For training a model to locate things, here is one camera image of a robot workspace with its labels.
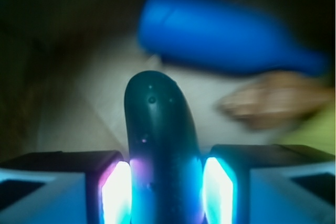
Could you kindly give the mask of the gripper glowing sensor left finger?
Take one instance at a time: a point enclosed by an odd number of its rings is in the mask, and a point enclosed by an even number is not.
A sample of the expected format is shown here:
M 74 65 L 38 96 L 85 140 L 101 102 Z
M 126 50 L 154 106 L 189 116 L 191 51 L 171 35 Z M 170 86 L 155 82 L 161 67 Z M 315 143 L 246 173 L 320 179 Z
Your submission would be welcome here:
M 29 153 L 1 163 L 1 223 L 130 223 L 118 151 Z

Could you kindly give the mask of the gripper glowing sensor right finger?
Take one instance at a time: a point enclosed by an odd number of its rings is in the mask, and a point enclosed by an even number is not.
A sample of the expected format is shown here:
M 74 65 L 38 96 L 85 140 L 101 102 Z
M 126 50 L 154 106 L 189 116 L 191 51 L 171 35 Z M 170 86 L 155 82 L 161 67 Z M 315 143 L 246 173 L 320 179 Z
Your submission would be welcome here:
M 335 156 L 304 145 L 213 146 L 207 223 L 335 223 Z

